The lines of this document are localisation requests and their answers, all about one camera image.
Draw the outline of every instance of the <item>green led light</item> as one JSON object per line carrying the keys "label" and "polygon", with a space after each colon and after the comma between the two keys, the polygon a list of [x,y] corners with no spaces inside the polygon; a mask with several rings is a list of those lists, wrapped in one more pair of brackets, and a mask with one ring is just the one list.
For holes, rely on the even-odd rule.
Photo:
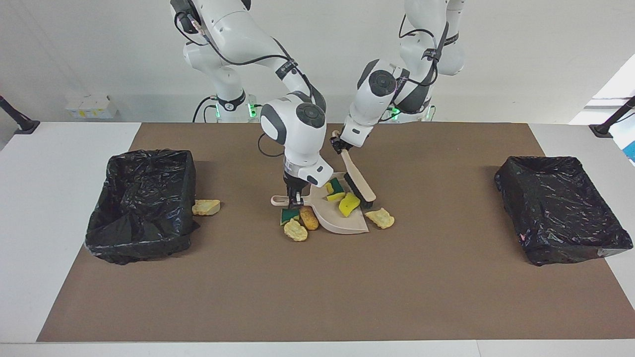
{"label": "green led light", "polygon": [[434,105],[431,105],[428,108],[428,113],[425,114],[425,120],[432,121],[432,119],[434,119],[435,113],[436,113],[436,107]]}
{"label": "green led light", "polygon": [[251,117],[255,118],[258,115],[258,112],[256,111],[256,108],[251,103],[249,103],[247,105],[249,105],[249,113],[250,113]]}
{"label": "green led light", "polygon": [[399,118],[399,113],[401,113],[401,111],[397,108],[392,108],[392,115],[394,116],[394,118],[392,120],[397,121],[397,119]]}

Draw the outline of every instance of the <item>sponge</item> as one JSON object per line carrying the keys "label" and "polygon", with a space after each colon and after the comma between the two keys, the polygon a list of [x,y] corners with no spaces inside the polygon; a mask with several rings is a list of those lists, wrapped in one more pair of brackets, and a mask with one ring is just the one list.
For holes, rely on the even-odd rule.
{"label": "sponge", "polygon": [[291,220],[300,220],[300,210],[287,210],[283,208],[282,213],[280,213],[280,225],[284,226]]}
{"label": "sponge", "polygon": [[337,180],[337,177],[335,177],[332,180],[330,180],[328,182],[328,184],[330,184],[330,187],[333,190],[333,192],[328,191],[328,194],[344,192],[344,188],[342,187],[342,185],[340,185],[340,182]]}
{"label": "sponge", "polygon": [[340,202],[340,212],[344,217],[351,215],[351,212],[361,204],[361,200],[353,193],[347,193],[346,197]]}
{"label": "sponge", "polygon": [[326,199],[328,201],[339,201],[342,198],[346,197],[346,193],[344,192],[340,192],[340,193],[334,193],[334,194],[330,194],[326,197]]}

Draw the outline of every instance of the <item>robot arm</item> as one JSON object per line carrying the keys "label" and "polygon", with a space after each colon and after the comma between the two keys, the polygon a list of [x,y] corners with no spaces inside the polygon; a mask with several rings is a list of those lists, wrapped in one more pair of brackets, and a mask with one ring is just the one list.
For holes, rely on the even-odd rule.
{"label": "robot arm", "polygon": [[[439,65],[439,61],[450,29],[456,31],[456,36],[451,39],[458,39],[458,21],[464,3],[465,0],[451,0],[450,3],[445,0],[406,0],[404,20],[407,18],[415,28],[404,35],[399,34],[402,39],[400,55],[407,69],[383,60],[372,61],[366,66],[355,101],[345,119],[339,146],[361,147],[391,104],[402,116],[416,118],[425,111],[441,69],[444,74],[454,74],[462,68],[462,51],[452,53],[453,64],[448,61],[447,67]],[[386,78],[387,73],[391,74],[392,81]],[[385,91],[372,90],[377,86],[383,86],[386,91],[393,90],[386,95]]]}
{"label": "robot arm", "polygon": [[228,65],[259,64],[272,69],[289,90],[266,103],[260,122],[267,136],[284,145],[284,181],[290,206],[302,204],[309,183],[323,186],[333,168],[319,151],[326,135],[326,102],[284,47],[268,36],[248,13],[247,0],[171,0],[175,21],[206,44],[185,47],[186,59],[217,86],[219,104],[231,111],[244,101],[238,74]]}

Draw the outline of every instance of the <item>white box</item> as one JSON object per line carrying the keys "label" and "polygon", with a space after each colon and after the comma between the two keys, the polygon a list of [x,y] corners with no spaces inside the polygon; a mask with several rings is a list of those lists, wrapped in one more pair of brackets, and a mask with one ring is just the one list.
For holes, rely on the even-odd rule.
{"label": "white box", "polygon": [[87,99],[79,106],[79,117],[84,119],[97,119],[97,102]]}
{"label": "white box", "polygon": [[119,110],[109,98],[98,100],[95,103],[95,112],[98,119],[114,119],[117,115],[117,111]]}
{"label": "white box", "polygon": [[79,115],[79,107],[82,105],[83,100],[71,100],[66,105],[66,111],[75,119],[81,119],[82,116]]}

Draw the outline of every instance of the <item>black bristles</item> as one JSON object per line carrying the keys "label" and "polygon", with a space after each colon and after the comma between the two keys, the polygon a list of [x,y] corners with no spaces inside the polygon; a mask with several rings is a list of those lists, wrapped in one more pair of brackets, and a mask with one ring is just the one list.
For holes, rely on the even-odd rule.
{"label": "black bristles", "polygon": [[361,208],[364,208],[365,210],[369,210],[370,208],[373,208],[374,201],[369,202],[364,199],[364,196],[361,194],[357,185],[355,184],[355,182],[353,182],[352,177],[348,173],[344,175],[344,180],[346,180],[346,183],[351,188],[351,191],[353,191],[355,196],[357,196],[357,198],[359,198],[359,200],[361,201],[361,204],[360,204]]}

